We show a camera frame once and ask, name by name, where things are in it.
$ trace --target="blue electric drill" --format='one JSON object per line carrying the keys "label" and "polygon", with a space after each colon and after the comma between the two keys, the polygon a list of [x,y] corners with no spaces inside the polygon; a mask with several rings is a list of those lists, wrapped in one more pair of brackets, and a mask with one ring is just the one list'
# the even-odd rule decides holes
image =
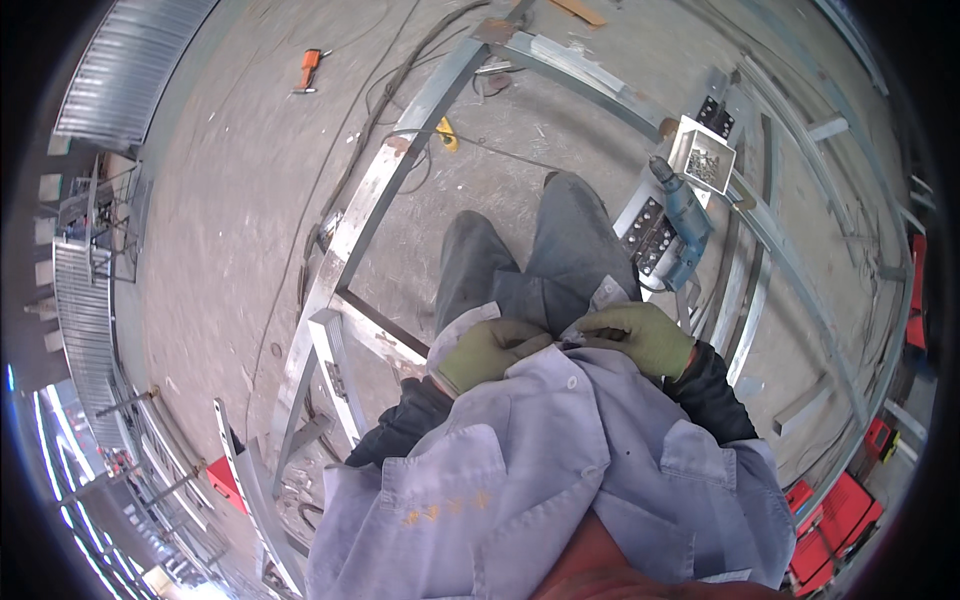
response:
{"label": "blue electric drill", "polygon": [[713,223],[690,189],[690,184],[677,177],[666,160],[651,156],[650,171],[663,186],[663,212],[684,241],[680,257],[662,279],[667,290],[676,292],[684,287],[704,255]]}

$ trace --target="workshop floor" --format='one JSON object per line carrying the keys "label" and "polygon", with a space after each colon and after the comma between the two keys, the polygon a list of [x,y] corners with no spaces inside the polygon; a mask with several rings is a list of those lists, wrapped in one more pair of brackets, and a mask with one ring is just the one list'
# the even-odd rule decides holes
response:
{"label": "workshop floor", "polygon": [[[285,353],[296,326],[304,240],[311,226],[322,220],[323,206],[367,117],[363,92],[371,81],[397,66],[442,16],[462,4],[443,0],[221,3],[180,61],[141,152],[153,191],[137,283],[117,284],[117,331],[121,358],[135,385],[140,389],[159,386],[185,436],[209,463],[223,454],[213,416],[214,397],[226,402],[228,418],[241,440],[269,430]],[[587,4],[609,23],[592,30],[541,0],[534,7],[529,31],[579,49],[587,59],[678,113],[690,98],[702,96],[702,80],[712,65],[729,73],[742,56],[741,48],[749,47],[764,67],[797,90],[794,99],[809,120],[832,112],[816,92],[815,78],[750,10],[751,0],[696,2],[690,10],[670,0],[587,0]],[[844,90],[902,198],[902,182],[896,181],[900,158],[888,109],[856,58],[804,0],[761,4],[786,24]],[[749,35],[722,35],[731,26],[721,13]],[[469,13],[438,41],[472,27],[486,15],[486,9]],[[381,59],[401,29],[396,44]],[[461,31],[441,43],[431,56],[449,50],[464,34]],[[318,70],[317,93],[292,96],[289,91],[299,79],[303,51],[311,47],[334,52]],[[411,100],[436,64],[429,62],[410,74],[396,96],[399,105]],[[491,98],[482,98],[468,85],[447,113],[454,130],[579,173],[615,218],[636,187],[653,145],[556,84],[528,71],[512,77],[512,85]],[[373,101],[382,86],[380,82],[371,91]],[[388,107],[384,120],[398,115],[398,108]],[[389,130],[389,125],[374,130],[365,157],[375,152],[378,140]],[[840,134],[831,143],[857,185],[854,191],[847,178],[836,176],[845,201],[851,213],[858,215],[858,229],[864,231],[860,235],[866,236],[872,228],[859,217],[857,198],[867,199],[868,213],[879,221],[873,227],[881,228],[884,250],[896,255],[890,245],[894,239],[890,220],[879,208],[873,175],[844,136],[849,134]],[[751,143],[744,171],[759,187],[762,159]],[[416,191],[397,196],[351,285],[351,291],[427,344],[435,335],[433,300],[447,224],[466,208],[487,215],[522,266],[531,250],[545,175],[539,167],[469,145],[462,144],[455,154],[436,139],[431,147],[432,164],[424,163],[411,173],[404,190]],[[871,288],[865,268],[852,264],[799,150],[784,143],[781,152],[781,219],[806,261],[817,292],[835,316],[842,349],[855,367],[862,367],[860,384],[866,385],[875,366],[872,355],[877,353],[893,305],[892,288],[881,285],[876,292]],[[834,173],[839,173],[834,154],[827,154],[827,159],[837,169]],[[361,162],[353,185],[364,170]],[[344,207],[351,191],[348,186],[335,207]],[[726,208],[715,199],[708,210],[717,231],[698,269],[703,300],[717,278],[728,221]],[[863,250],[856,249],[859,264]],[[654,301],[676,312],[672,297]],[[351,344],[348,351],[362,366],[358,371],[365,374],[358,382],[359,393],[368,422],[374,422],[384,408],[396,403],[396,378],[359,344]],[[749,385],[738,392],[758,433],[777,451],[783,485],[831,448],[848,419],[846,400],[835,397],[789,438],[778,439],[771,431],[772,417],[812,386],[827,367],[809,319],[789,286],[775,274],[741,377]],[[313,395],[323,407],[322,396],[319,391]],[[346,439],[333,442],[339,452],[346,453]],[[288,467],[287,485],[278,502],[291,530],[305,540],[310,532],[297,517],[296,507],[302,501],[323,504],[323,463],[319,451],[308,448]],[[249,521],[226,502],[218,507],[218,527],[234,543],[232,564],[239,572],[253,573],[255,536]]]}

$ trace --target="work glove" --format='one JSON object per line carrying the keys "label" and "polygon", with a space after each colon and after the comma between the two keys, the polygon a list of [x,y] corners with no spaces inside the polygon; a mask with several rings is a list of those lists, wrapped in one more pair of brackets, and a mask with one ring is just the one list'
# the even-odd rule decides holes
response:
{"label": "work glove", "polygon": [[520,359],[552,343],[550,334],[535,325],[511,319],[483,321],[468,329],[430,374],[455,399],[484,381],[503,379]]}
{"label": "work glove", "polygon": [[650,302],[611,304],[573,324],[584,346],[620,350],[645,375],[679,379],[695,340]]}

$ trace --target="person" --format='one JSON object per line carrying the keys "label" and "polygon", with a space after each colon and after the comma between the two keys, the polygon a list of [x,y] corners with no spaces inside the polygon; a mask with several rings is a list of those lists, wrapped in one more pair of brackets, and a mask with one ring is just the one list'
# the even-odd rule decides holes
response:
{"label": "person", "polygon": [[460,213],[436,320],[428,375],[324,471],[309,598],[778,595],[770,447],[723,359],[640,301],[584,180],[547,176],[525,271]]}

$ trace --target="shirt pocket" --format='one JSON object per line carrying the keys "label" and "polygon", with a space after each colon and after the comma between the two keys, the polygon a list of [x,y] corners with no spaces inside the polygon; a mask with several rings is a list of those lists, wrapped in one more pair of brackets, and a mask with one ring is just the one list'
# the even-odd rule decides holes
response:
{"label": "shirt pocket", "polygon": [[665,584],[693,579],[693,531],[608,492],[600,491],[592,508],[630,566]]}
{"label": "shirt pocket", "polygon": [[688,420],[678,420],[663,438],[660,472],[736,489],[736,451],[721,448],[710,433]]}
{"label": "shirt pocket", "polygon": [[447,433],[419,456],[383,462],[380,507],[403,511],[450,498],[492,499],[507,468],[493,428],[478,423]]}

